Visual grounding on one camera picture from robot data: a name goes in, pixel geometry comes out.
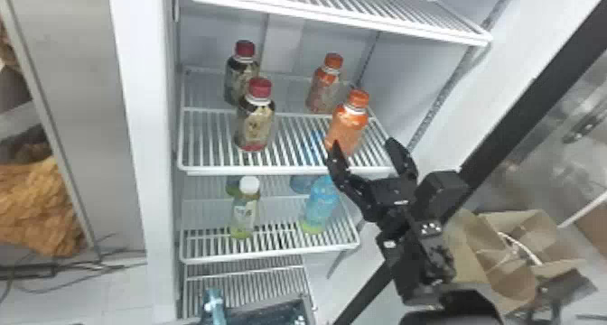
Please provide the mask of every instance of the white wire shelf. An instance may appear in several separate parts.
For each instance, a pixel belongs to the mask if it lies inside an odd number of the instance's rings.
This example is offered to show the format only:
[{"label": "white wire shelf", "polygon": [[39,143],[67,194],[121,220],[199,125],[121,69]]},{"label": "white wire shelf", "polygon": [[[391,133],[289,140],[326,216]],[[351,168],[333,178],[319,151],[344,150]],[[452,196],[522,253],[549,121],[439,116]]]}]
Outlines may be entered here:
[{"label": "white wire shelf", "polygon": [[438,0],[192,0],[194,2],[301,17],[484,46],[491,35]]},{"label": "white wire shelf", "polygon": [[[263,151],[247,153],[232,142],[236,112],[233,107],[223,106],[227,104],[222,103],[220,73],[188,68],[182,77],[178,167],[189,175],[326,174],[327,153],[322,139],[331,116],[286,113],[280,108],[290,110],[295,103],[303,106],[310,79],[279,74],[270,78],[278,107],[275,135]],[[388,134],[372,116],[359,150],[348,159],[352,172],[369,175],[394,171],[383,147],[387,139]]]},{"label": "white wire shelf", "polygon": [[183,282],[183,317],[199,316],[204,291],[220,289],[228,308],[291,293],[309,294],[302,258],[292,255],[227,264],[186,266]]},{"label": "white wire shelf", "polygon": [[[261,182],[262,197],[293,197],[301,195],[291,190],[288,175],[257,176]],[[226,192],[226,176],[186,176],[182,199],[209,200],[232,199]]]},{"label": "white wire shelf", "polygon": [[262,198],[255,230],[247,239],[236,239],[229,233],[232,200],[185,200],[180,258],[184,264],[195,265],[342,251],[360,244],[359,234],[342,204],[333,211],[321,234],[304,233],[298,218],[306,200],[306,196]]}]

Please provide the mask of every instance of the paper bag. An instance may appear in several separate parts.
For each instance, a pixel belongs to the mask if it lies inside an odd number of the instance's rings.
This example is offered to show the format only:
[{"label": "paper bag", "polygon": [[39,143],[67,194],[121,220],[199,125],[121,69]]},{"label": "paper bag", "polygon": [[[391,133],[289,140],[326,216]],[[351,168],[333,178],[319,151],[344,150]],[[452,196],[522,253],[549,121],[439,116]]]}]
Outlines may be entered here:
[{"label": "paper bag", "polygon": [[455,283],[490,284],[501,314],[535,299],[533,272],[486,220],[461,210],[449,220],[444,237],[454,257]]},{"label": "paper bag", "polygon": [[515,238],[528,248],[541,265],[530,265],[534,275],[554,278],[579,267],[584,260],[561,237],[555,222],[544,210],[480,214],[497,232]]}]

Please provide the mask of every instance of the basket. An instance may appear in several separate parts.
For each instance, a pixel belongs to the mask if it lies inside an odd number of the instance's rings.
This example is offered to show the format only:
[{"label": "basket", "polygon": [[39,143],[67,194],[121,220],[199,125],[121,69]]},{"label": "basket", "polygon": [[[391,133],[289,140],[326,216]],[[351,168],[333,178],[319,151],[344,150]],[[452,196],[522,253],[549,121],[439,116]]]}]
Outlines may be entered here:
[{"label": "basket", "polygon": [[[49,152],[47,144],[26,145],[19,156],[39,160]],[[41,255],[71,256],[81,249],[83,239],[53,156],[0,165],[0,242],[26,246]]]}]

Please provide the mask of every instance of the bottle cap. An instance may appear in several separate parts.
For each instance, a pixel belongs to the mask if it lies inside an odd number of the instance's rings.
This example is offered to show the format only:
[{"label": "bottle cap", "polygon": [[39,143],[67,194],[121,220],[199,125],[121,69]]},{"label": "bottle cap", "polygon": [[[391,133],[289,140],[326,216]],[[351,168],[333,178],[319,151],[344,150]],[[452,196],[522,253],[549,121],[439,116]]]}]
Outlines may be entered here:
[{"label": "bottle cap", "polygon": [[348,95],[348,102],[358,108],[366,108],[369,105],[369,93],[362,89],[353,89]]},{"label": "bottle cap", "polygon": [[333,68],[334,70],[340,69],[342,64],[343,58],[340,54],[336,52],[329,52],[324,57],[324,65],[329,68]]},{"label": "bottle cap", "polygon": [[244,176],[238,186],[242,194],[253,195],[259,192],[259,179],[254,176]]},{"label": "bottle cap", "polygon": [[248,93],[255,98],[270,98],[272,82],[266,78],[252,78],[248,81]]},{"label": "bottle cap", "polygon": [[255,55],[255,44],[249,40],[238,40],[234,52],[238,56],[251,58]]}]

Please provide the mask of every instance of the bottle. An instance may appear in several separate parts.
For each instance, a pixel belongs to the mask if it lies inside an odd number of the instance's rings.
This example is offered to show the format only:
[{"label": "bottle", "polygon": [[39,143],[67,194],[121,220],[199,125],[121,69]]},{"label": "bottle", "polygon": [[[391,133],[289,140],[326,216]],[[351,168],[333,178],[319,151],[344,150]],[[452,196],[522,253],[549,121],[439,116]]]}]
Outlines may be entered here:
[{"label": "bottle", "polygon": [[368,105],[369,94],[362,89],[353,89],[348,95],[348,101],[335,107],[329,131],[324,138],[327,151],[332,149],[335,140],[340,143],[341,151],[346,156],[356,151],[362,131],[369,121]]},{"label": "bottle", "polygon": [[259,179],[244,176],[238,186],[240,194],[232,204],[232,223],[229,233],[236,239],[251,236],[259,212]]},{"label": "bottle", "polygon": [[322,233],[339,201],[340,197],[331,176],[323,175],[317,179],[312,185],[310,199],[299,219],[302,231],[309,234]]},{"label": "bottle", "polygon": [[[320,145],[322,142],[321,130],[312,130],[312,140],[310,141],[313,144]],[[313,163],[313,150],[307,146],[304,146],[303,148],[303,160],[306,163]],[[320,177],[321,175],[292,175],[291,179],[289,179],[289,186],[291,186],[291,190],[293,190],[295,193],[310,194],[312,185]]]},{"label": "bottle", "polygon": [[295,193],[310,194],[312,185],[320,177],[320,175],[291,175],[289,186]]},{"label": "bottle", "polygon": [[269,79],[252,78],[248,83],[248,93],[240,97],[234,144],[243,151],[261,151],[270,141],[275,112],[271,91]]},{"label": "bottle", "polygon": [[234,55],[226,63],[223,98],[235,106],[238,100],[247,93],[248,81],[259,74],[259,63],[254,59],[255,44],[239,40],[234,48]]},{"label": "bottle", "polygon": [[313,113],[331,113],[341,89],[341,65],[343,58],[336,52],[324,57],[324,64],[313,75],[312,85],[305,105]]},{"label": "bottle", "polygon": [[242,175],[229,175],[226,178],[226,193],[232,197],[237,197],[240,194],[240,179]]}]

